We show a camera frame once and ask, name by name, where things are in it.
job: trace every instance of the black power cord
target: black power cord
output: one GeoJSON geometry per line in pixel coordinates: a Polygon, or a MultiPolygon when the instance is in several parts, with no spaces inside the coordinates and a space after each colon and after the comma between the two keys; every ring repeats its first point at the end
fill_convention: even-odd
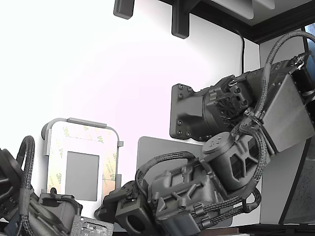
{"type": "Polygon", "coordinates": [[[234,29],[235,32],[237,32],[237,34],[241,37],[242,40],[242,56],[241,56],[241,68],[242,68],[242,74],[244,73],[244,52],[245,52],[245,39],[242,36],[242,34],[237,30],[234,29]]]}

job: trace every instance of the wall mount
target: wall mount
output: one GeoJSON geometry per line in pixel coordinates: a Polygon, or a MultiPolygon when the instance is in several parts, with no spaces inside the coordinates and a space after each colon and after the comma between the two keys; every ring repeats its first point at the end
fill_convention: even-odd
{"type": "MultiPolygon", "coordinates": [[[[115,0],[114,15],[130,19],[135,0],[115,0]]],[[[189,36],[189,14],[196,15],[231,32],[238,31],[244,38],[260,44],[287,32],[315,22],[315,1],[290,9],[250,26],[232,15],[208,4],[205,0],[159,0],[173,7],[172,34],[179,38],[189,36]]]]}

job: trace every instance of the robotic arm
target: robotic arm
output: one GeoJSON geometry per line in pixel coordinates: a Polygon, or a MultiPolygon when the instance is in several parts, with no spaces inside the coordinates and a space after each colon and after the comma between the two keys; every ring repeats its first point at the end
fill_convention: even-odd
{"type": "Polygon", "coordinates": [[[295,31],[276,43],[262,69],[223,78],[199,92],[174,85],[170,136],[206,142],[202,153],[153,158],[134,181],[104,198],[96,218],[119,223],[131,236],[190,236],[257,208],[261,195],[256,185],[265,166],[315,135],[313,58],[303,53],[273,64],[281,45],[296,36],[315,41],[295,31]],[[179,158],[187,164],[165,171],[150,185],[144,180],[152,166],[179,158]],[[255,201],[247,203],[251,194],[255,201]]]}

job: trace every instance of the wall-mounted shelf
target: wall-mounted shelf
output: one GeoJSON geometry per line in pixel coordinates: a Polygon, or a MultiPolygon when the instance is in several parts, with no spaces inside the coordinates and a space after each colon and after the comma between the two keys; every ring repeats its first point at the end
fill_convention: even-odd
{"type": "MultiPolygon", "coordinates": [[[[115,0],[114,14],[129,19],[133,14],[134,1],[135,0],[115,0]]],[[[277,7],[275,5],[274,0],[159,1],[173,6],[172,34],[179,38],[187,38],[189,36],[190,13],[229,31],[236,32],[237,30],[244,38],[257,44],[315,22],[314,0],[299,0],[301,5],[297,7],[294,5],[297,4],[297,1],[286,0],[285,3],[282,3],[284,5],[281,7],[287,9],[288,5],[291,4],[291,9],[289,8],[289,10],[276,14],[254,25],[254,9],[258,5],[266,9],[266,11],[279,12],[279,6],[277,7]]]]}

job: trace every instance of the black braided cable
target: black braided cable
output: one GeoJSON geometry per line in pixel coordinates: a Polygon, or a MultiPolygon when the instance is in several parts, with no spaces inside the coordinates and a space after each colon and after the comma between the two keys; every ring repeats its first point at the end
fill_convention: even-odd
{"type": "Polygon", "coordinates": [[[264,136],[259,131],[249,125],[246,125],[245,123],[241,123],[240,131],[243,134],[250,135],[255,139],[256,146],[258,147],[258,165],[252,178],[259,181],[265,169],[265,166],[267,165],[268,149],[264,136]]]}
{"type": "Polygon", "coordinates": [[[315,36],[310,34],[310,33],[307,33],[305,31],[293,31],[293,32],[290,32],[290,33],[287,33],[286,35],[284,35],[283,37],[281,37],[277,42],[276,44],[274,45],[274,47],[272,48],[268,58],[267,58],[267,61],[266,61],[266,64],[265,64],[265,67],[263,69],[263,72],[262,72],[262,78],[261,78],[261,95],[259,97],[259,100],[256,104],[256,107],[255,107],[255,110],[254,110],[254,113],[255,113],[255,116],[257,118],[259,118],[264,106],[265,106],[265,102],[266,102],[266,98],[267,98],[267,91],[268,91],[268,83],[269,83],[269,77],[270,77],[270,71],[271,71],[271,65],[275,59],[275,56],[277,54],[277,52],[279,51],[280,47],[285,43],[287,42],[289,39],[293,38],[293,37],[306,37],[308,39],[310,39],[311,41],[313,41],[315,43],[315,36]]]}
{"type": "Polygon", "coordinates": [[[136,188],[133,189],[134,194],[137,190],[139,190],[143,196],[148,199],[148,194],[146,191],[142,188],[141,182],[146,175],[146,173],[149,171],[150,168],[155,166],[156,164],[163,162],[163,161],[168,161],[168,160],[175,160],[175,159],[187,159],[187,160],[192,160],[194,159],[195,156],[188,152],[188,151],[181,151],[181,152],[172,152],[168,154],[163,154],[154,157],[150,161],[148,161],[146,164],[142,165],[136,172],[135,175],[135,182],[136,182],[136,188]]]}
{"type": "MultiPolygon", "coordinates": [[[[22,184],[21,184],[21,191],[20,191],[20,206],[28,206],[30,204],[30,198],[28,198],[28,202],[25,199],[23,195],[23,189],[31,190],[31,179],[32,179],[32,171],[33,171],[33,163],[34,163],[34,152],[35,152],[35,141],[32,136],[26,136],[20,146],[18,156],[25,157],[25,167],[24,167],[24,174],[22,178],[22,184]]],[[[16,236],[21,235],[22,230],[28,235],[28,236],[35,236],[34,232],[32,231],[30,227],[29,222],[29,214],[28,213],[21,213],[21,207],[19,207],[20,211],[20,222],[18,226],[18,230],[16,232],[16,236]]]]}
{"type": "MultiPolygon", "coordinates": [[[[254,189],[252,194],[254,195],[255,200],[254,200],[253,203],[249,204],[251,206],[250,212],[253,211],[254,209],[256,209],[259,206],[260,202],[261,202],[261,194],[260,194],[260,192],[259,192],[259,190],[257,188],[254,189]]],[[[226,211],[226,212],[224,212],[224,213],[222,213],[222,214],[220,214],[220,215],[218,215],[216,217],[213,217],[213,218],[209,219],[209,221],[210,221],[210,226],[209,227],[212,227],[212,226],[218,224],[219,222],[221,222],[223,220],[226,220],[226,219],[228,219],[230,217],[233,217],[233,216],[239,215],[241,213],[245,213],[245,212],[246,211],[245,211],[243,206],[238,206],[236,208],[228,210],[228,211],[226,211]]],[[[202,226],[201,223],[199,223],[198,226],[199,226],[200,230],[204,230],[205,229],[202,226]]]]}

